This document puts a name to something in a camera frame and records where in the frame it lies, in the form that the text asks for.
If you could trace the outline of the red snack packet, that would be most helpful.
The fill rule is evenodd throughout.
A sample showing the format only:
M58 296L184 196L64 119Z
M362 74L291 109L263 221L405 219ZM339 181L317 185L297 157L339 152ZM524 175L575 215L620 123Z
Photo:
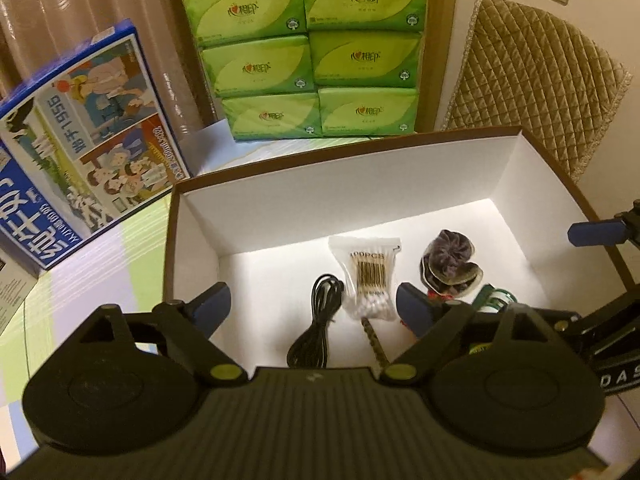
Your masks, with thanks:
M434 304L434 306L441 306L442 304L444 304L445 302L449 301L449 300L454 300L453 296L450 295L441 295L438 292L435 292L433 289L429 289L427 291L427 301L430 304Z

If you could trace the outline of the dark brown scrunchie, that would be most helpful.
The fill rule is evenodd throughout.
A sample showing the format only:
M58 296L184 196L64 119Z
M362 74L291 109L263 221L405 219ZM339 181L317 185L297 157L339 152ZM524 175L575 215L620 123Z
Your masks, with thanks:
M484 278L482 268L472 261L474 254L475 247L469 237L456 231L441 230L422 255L422 284L447 298L472 292Z

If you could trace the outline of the green blister card with bottle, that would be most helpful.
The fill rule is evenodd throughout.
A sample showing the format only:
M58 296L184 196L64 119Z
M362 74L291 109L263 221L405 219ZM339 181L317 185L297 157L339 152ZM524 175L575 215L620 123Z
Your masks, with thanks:
M486 284L480 289L472 305L477 307L478 313L499 313L517 301L512 292Z

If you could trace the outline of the leopard print hair clip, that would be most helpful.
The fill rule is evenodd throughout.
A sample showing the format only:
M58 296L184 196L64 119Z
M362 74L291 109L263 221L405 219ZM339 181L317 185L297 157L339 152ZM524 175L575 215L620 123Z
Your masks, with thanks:
M390 361L387 359L386 353L382 347L381 341L378 339L378 335L375 333L374 327L367 318L362 318L360 320L360 324L368 337L368 341L374 353L376 362L378 363L378 367L381 370L385 370L386 367L388 367L388 364L390 364Z

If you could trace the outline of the cotton swab bag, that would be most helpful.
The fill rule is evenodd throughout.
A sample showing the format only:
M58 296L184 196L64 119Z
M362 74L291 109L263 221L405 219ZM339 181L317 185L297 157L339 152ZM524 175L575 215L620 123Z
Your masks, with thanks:
M400 239L332 236L329 248L345 275L346 312L354 320L397 318L392 281Z

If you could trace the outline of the checkered tablecloth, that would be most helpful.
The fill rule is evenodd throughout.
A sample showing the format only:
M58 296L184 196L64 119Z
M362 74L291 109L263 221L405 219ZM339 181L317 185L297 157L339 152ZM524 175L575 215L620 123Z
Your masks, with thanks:
M209 167L231 168L349 142L359 141L286 141L280 148L260 143L232 146L221 148L216 155L221 162L214 157L194 164L204 165L207 171ZM35 449L34 438L27 437L21 398L29 378L53 351L100 304L119 304L124 312L146 312L162 300L169 206L170 194L165 194L42 274L1 335L1 451L9 470ZM323 252L328 264L297 280L288 295L296 315L284 315L284 321L267 320L276 321L276 328L282 330L286 325L292 332L285 336L282 348L276 350L272 344L277 364L284 365L284 352L311 320L312 282L323 273L344 278L326 240L306 245L318 254Z

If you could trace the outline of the brown cardboard box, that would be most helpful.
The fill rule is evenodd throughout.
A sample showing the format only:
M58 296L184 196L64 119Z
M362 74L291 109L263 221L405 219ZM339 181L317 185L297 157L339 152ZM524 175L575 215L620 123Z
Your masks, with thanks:
M568 228L592 210L531 134L518 127L415 133L277 158L187 180L171 196L167 300L226 283L231 313L216 344L243 366L281 366L309 322L319 275L343 281L331 330L335 366L373 363L370 315L389 356L411 344L397 316L401 283L421 284L424 255L466 236L480 280L522 304L587 315L631 288L614 248L577 248Z

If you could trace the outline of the small white product box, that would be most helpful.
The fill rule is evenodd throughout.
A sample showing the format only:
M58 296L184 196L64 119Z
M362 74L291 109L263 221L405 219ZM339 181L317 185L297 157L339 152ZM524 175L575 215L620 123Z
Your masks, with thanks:
M34 288L37 278L4 250L1 251L0 260L0 334L2 334Z

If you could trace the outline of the quilted chair cushion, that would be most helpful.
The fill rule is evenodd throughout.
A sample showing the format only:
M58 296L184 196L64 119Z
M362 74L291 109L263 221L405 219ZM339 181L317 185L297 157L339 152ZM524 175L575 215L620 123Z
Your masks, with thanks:
M631 81L620 61L562 18L477 0L442 126L521 126L579 181Z

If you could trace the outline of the blue milk carton box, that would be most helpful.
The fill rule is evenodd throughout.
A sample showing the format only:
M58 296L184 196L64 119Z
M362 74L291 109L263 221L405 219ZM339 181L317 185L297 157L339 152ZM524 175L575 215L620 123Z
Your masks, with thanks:
M132 21L1 102L1 232L42 270L189 176Z

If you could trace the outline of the green tissue pack bundle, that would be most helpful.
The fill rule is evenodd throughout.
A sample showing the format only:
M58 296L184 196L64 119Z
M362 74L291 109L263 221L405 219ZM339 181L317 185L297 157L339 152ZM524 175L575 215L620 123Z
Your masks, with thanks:
M428 0L182 0L239 141L413 132Z

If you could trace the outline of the beige curtain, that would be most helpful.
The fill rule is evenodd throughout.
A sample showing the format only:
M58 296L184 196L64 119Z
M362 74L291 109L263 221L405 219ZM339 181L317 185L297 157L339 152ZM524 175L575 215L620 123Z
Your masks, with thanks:
M214 122L181 0L1 0L1 93L125 18L137 27L176 136Z

